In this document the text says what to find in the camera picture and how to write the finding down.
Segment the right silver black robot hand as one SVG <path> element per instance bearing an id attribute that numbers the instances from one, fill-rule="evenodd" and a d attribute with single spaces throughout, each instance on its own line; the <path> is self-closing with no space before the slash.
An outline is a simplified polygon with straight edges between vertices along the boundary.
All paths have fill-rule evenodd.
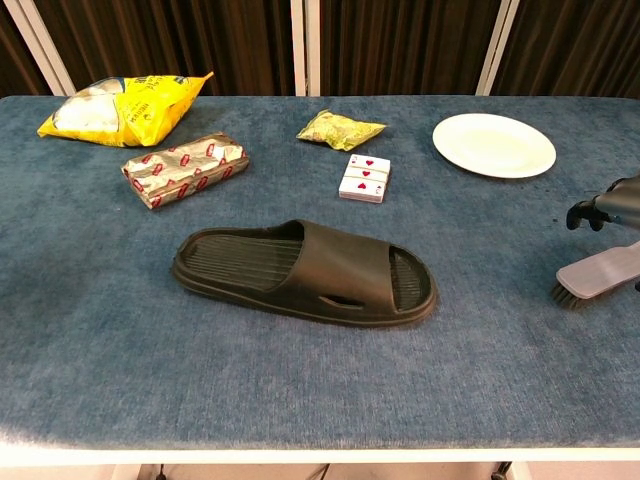
<path id="1" fill-rule="evenodd" d="M 609 223 L 639 229 L 639 176 L 620 178 L 604 193 L 574 204 L 566 215 L 567 228 L 575 230 L 583 220 L 594 231 Z"/>

